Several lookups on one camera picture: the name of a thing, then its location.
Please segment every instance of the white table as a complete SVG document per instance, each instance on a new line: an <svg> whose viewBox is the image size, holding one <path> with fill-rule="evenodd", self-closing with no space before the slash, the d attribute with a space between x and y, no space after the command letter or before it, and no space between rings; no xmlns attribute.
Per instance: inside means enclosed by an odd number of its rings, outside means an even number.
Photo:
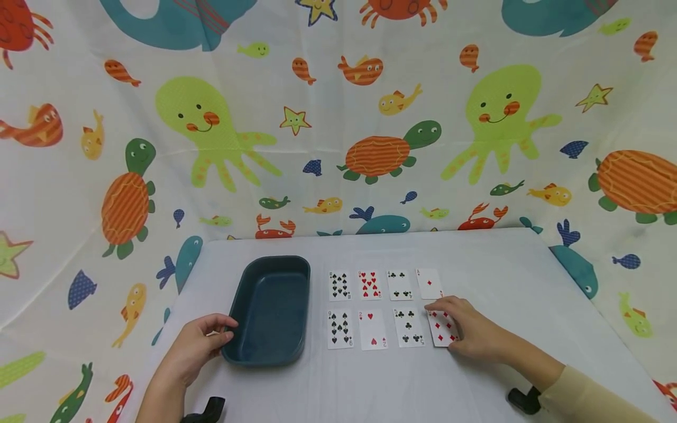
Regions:
<svg viewBox="0 0 677 423"><path fill-rule="evenodd" d="M414 269L439 270L446 294L467 298L486 316L532 341L659 421L674 410L641 365L580 292L541 239L529 229L449 231L377 236L329 236L291 240L216 241L202 249L185 289L149 358L144 387L185 322L212 312L228 313L244 268L267 255L295 254L311 265L311 298L305 350L287 368L248 370L210 362L186 399L186 413L202 412L210 396L226 398L228 423L333 422L522 422L551 421L542 410L526 417L506 392L530 385L511 369L452 357L444 348L399 348L393 307L422 306ZM387 285L378 301L329 303L331 269L409 269L413 302L391 302ZM329 351L326 310L383 310L389 348ZM420 322L427 330L425 316ZM135 389L135 413L144 389ZM132 421L131 413L125 413Z"/></svg>

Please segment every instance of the sleeve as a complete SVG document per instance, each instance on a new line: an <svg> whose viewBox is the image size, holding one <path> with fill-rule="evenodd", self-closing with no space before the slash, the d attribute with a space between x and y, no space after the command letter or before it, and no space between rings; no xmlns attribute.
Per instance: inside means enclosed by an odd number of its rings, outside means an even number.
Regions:
<svg viewBox="0 0 677 423"><path fill-rule="evenodd" d="M643 411L612 393L573 367L539 397L541 406L566 422L656 422Z"/></svg>

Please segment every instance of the hand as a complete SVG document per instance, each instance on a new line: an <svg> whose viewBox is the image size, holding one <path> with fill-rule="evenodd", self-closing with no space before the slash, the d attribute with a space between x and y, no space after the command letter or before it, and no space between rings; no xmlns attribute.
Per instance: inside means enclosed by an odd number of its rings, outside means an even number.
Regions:
<svg viewBox="0 0 677 423"><path fill-rule="evenodd" d="M446 311L458 322L463 339L449 344L449 351L473 359L505 363L510 346L522 341L475 310L464 298L446 296L425 306L428 311Z"/></svg>
<svg viewBox="0 0 677 423"><path fill-rule="evenodd" d="M214 313L186 323L160 363L154 378L160 378L164 383L180 383L185 388L189 387L197 379L200 369L218 356L219 349L233 338L233 332L226 332L225 326L235 328L238 322L230 316Z"/></svg>

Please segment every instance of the yellow starfish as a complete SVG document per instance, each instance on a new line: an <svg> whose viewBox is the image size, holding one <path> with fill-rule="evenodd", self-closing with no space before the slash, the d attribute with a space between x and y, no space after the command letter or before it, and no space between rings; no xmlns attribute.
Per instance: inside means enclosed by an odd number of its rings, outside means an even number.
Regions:
<svg viewBox="0 0 677 423"><path fill-rule="evenodd" d="M301 128L312 128L308 122L305 121L305 112L296 113L289 107L284 107L284 120L280 123L280 128L291 127L294 136L299 134Z"/></svg>
<svg viewBox="0 0 677 423"><path fill-rule="evenodd" d="M14 259L32 243L33 241L24 241L12 244L7 234L0 231L0 275L19 279L19 266L16 265Z"/></svg>
<svg viewBox="0 0 677 423"><path fill-rule="evenodd" d="M339 17L334 11L334 2L336 0L296 0L296 4L303 7L308 7L310 9L310 14L308 15L308 26L313 26L322 15L325 15L327 18L337 21Z"/></svg>
<svg viewBox="0 0 677 423"><path fill-rule="evenodd" d="M592 86L592 89L590 90L588 96L578 102L576 106L583 106L583 113L587 112L591 107L593 107L595 104L604 104L607 105L609 102L607 101L607 94L609 94L613 90L613 87L609 88L602 88L599 84L595 84Z"/></svg>

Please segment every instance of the playing card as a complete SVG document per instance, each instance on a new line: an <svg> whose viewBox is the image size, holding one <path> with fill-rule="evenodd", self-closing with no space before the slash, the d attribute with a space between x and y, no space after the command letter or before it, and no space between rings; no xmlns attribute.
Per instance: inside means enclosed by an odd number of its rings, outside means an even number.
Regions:
<svg viewBox="0 0 677 423"><path fill-rule="evenodd" d="M414 309L393 309L395 327L397 328L397 342L400 348L423 347L423 331L420 319Z"/></svg>
<svg viewBox="0 0 677 423"><path fill-rule="evenodd" d="M375 270L360 270L357 272L359 281L359 297L363 300L380 300L380 278Z"/></svg>
<svg viewBox="0 0 677 423"><path fill-rule="evenodd" d="M454 320L446 312L429 311L428 323L430 324L433 344L436 347L448 347L458 338L458 330L454 325Z"/></svg>
<svg viewBox="0 0 677 423"><path fill-rule="evenodd" d="M350 292L350 276L348 271L335 270L329 272L329 301L348 301Z"/></svg>
<svg viewBox="0 0 677 423"><path fill-rule="evenodd" d="M409 271L407 270L388 270L388 291L390 291L390 301L411 300L414 298L412 292L412 283L409 280Z"/></svg>
<svg viewBox="0 0 677 423"><path fill-rule="evenodd" d="M353 318L348 309L329 310L327 316L327 347L353 348Z"/></svg>
<svg viewBox="0 0 677 423"><path fill-rule="evenodd" d="M424 300L437 300L444 296L437 269L416 269L416 279Z"/></svg>
<svg viewBox="0 0 677 423"><path fill-rule="evenodd" d="M385 338L385 322L381 310L363 310L357 313L359 340L362 351L388 348Z"/></svg>

